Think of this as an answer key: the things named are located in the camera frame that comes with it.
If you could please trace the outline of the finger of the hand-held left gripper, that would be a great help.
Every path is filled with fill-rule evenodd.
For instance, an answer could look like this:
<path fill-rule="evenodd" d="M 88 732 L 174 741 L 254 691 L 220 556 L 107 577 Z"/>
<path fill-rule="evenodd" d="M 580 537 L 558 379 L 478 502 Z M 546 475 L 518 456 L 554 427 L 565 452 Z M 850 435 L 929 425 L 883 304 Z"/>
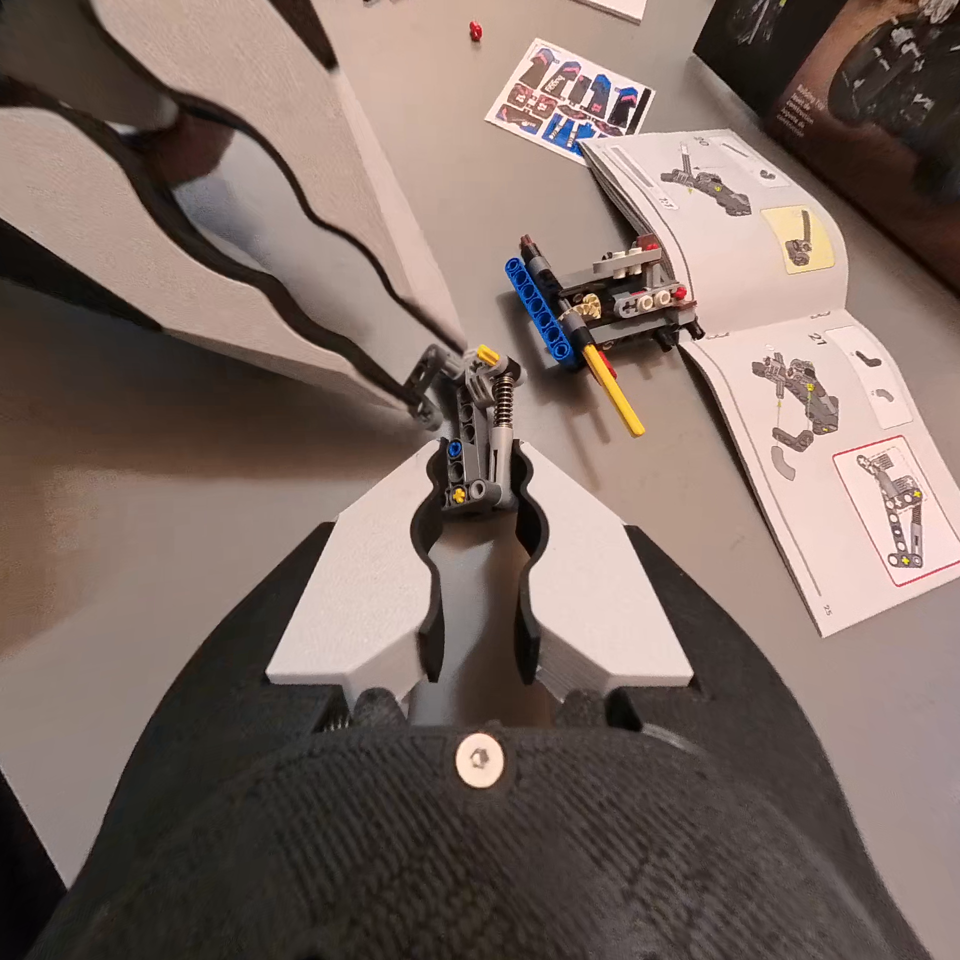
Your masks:
<path fill-rule="evenodd" d="M 396 411 L 442 414 L 282 282 L 201 234 L 108 124 L 2 78 L 2 280 Z"/>
<path fill-rule="evenodd" d="M 388 293 L 452 351 L 450 290 L 312 2 L 92 2 L 164 89 L 258 140 L 304 212 L 382 270 Z"/>

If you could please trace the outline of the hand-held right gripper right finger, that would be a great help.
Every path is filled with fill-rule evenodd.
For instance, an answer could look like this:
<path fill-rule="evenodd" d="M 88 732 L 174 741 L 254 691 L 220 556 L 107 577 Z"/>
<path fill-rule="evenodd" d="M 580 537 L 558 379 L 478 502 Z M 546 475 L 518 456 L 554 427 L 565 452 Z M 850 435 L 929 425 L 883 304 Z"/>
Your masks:
<path fill-rule="evenodd" d="M 523 440 L 513 444 L 519 574 L 513 649 L 526 685 L 681 689 L 693 667 L 621 517 Z"/>

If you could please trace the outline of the lego chassis assembly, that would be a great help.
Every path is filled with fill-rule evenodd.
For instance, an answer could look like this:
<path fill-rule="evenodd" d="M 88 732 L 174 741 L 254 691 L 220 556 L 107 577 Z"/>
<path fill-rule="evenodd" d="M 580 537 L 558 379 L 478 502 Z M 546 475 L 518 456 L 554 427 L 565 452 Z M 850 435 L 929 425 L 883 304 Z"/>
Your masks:
<path fill-rule="evenodd" d="M 611 351 L 649 340 L 670 353 L 684 336 L 705 337 L 697 300 L 676 277 L 659 236 L 642 234 L 629 248 L 560 275 L 525 234 L 504 272 L 552 363 L 570 374 L 587 371 L 630 437 L 642 437 L 645 428 L 619 386 Z"/>

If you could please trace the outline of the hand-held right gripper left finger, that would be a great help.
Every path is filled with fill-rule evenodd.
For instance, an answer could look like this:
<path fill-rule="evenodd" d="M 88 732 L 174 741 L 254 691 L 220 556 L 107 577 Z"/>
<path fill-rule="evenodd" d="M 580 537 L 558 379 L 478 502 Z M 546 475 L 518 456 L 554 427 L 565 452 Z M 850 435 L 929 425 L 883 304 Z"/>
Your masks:
<path fill-rule="evenodd" d="M 438 681 L 445 616 L 429 554 L 444 498 L 445 441 L 432 439 L 338 515 L 267 667 L 273 684 L 403 702 Z"/>

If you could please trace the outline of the lego set box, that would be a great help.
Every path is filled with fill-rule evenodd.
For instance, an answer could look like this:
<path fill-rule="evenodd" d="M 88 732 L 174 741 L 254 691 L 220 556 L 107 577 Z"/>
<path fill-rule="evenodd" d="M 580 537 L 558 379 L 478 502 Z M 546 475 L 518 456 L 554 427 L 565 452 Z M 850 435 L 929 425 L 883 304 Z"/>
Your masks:
<path fill-rule="evenodd" d="M 721 1 L 693 52 L 771 138 L 958 292 L 957 1 Z"/>

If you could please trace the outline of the lego sticker sheet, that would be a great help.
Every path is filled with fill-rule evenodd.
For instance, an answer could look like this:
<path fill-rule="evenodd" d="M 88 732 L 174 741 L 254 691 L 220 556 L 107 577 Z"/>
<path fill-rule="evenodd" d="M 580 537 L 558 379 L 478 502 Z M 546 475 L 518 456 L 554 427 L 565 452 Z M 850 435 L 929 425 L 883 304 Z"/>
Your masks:
<path fill-rule="evenodd" d="M 553 155 L 586 166 L 584 143 L 642 131 L 654 88 L 542 38 L 534 39 L 485 122 Z"/>

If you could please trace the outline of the lego instruction booklet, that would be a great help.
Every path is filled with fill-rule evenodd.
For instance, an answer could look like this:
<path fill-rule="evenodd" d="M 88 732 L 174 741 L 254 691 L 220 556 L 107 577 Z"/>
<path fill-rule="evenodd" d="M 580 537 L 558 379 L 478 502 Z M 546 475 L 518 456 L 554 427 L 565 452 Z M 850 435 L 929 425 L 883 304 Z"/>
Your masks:
<path fill-rule="evenodd" d="M 890 353 L 846 308 L 822 203 L 729 129 L 587 140 L 653 234 L 703 374 L 818 631 L 958 579 L 959 493 Z"/>

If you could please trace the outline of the grey lego suspension arm assembly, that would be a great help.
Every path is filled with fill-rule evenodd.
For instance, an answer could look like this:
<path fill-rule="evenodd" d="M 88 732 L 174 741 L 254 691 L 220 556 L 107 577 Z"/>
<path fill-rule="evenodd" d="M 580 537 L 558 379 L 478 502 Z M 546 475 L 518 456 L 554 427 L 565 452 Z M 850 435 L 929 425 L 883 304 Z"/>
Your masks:
<path fill-rule="evenodd" d="M 407 381 L 426 399 L 435 388 L 450 414 L 441 508 L 452 517 L 512 511 L 515 391 L 526 380 L 512 356 L 485 344 L 461 357 L 437 345 L 422 354 Z"/>

